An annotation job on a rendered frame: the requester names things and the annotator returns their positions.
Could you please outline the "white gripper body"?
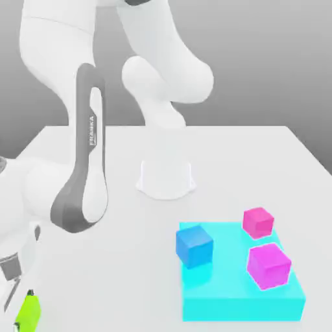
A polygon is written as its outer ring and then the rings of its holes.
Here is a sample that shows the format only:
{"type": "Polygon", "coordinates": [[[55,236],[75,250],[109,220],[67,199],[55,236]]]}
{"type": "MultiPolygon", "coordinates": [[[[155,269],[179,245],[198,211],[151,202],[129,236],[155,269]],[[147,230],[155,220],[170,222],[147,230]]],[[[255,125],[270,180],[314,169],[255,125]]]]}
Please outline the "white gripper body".
{"type": "Polygon", "coordinates": [[[14,332],[16,316],[29,289],[28,275],[0,283],[0,332],[14,332]]]}

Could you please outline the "small green cube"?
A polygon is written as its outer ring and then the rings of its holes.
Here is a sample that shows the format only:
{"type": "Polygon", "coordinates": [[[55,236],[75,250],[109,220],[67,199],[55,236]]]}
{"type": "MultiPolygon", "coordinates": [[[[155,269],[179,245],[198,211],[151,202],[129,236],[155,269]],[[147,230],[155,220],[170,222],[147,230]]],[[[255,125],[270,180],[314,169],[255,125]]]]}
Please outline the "small green cube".
{"type": "Polygon", "coordinates": [[[26,296],[15,322],[20,323],[20,332],[36,332],[40,316],[41,306],[38,297],[26,296]]]}

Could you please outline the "small blue cube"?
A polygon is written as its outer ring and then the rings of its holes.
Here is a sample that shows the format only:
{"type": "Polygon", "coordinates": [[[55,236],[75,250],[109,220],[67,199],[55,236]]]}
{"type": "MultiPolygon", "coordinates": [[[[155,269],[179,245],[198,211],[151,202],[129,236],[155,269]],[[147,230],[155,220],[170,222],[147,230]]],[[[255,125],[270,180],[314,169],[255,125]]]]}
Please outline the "small blue cube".
{"type": "Polygon", "coordinates": [[[213,248],[213,238],[201,225],[176,232],[176,254],[187,269],[212,262],[213,248]]]}

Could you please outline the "small pink cube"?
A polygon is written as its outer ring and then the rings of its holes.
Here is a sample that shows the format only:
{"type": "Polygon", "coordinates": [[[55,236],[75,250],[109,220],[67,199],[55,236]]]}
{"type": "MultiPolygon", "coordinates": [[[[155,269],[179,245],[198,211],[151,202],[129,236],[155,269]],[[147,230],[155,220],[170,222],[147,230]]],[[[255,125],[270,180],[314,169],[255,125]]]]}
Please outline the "small pink cube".
{"type": "Polygon", "coordinates": [[[242,227],[252,239],[270,236],[273,225],[274,217],[263,207],[255,207],[244,212],[242,227]]]}

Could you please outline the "small magenta cube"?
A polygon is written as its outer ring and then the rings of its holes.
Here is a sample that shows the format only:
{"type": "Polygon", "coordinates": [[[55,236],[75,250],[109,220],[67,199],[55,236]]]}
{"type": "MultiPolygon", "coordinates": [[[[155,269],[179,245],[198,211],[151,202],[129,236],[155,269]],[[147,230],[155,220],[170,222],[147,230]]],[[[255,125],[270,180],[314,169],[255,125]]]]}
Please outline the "small magenta cube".
{"type": "Polygon", "coordinates": [[[246,270],[261,291],[288,283],[292,261],[276,243],[252,247],[246,270]]]}

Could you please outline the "large cyan box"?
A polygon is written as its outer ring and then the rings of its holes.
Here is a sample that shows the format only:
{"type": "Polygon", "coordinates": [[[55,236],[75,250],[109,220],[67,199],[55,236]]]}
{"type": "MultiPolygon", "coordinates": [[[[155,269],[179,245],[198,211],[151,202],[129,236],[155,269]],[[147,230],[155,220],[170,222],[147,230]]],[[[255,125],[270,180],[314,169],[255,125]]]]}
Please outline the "large cyan box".
{"type": "Polygon", "coordinates": [[[252,247],[281,245],[276,231],[254,240],[240,222],[202,222],[200,226],[213,239],[213,260],[192,269],[181,266],[183,321],[301,320],[306,297],[293,270],[285,285],[267,290],[260,290],[246,270],[252,247]]]}

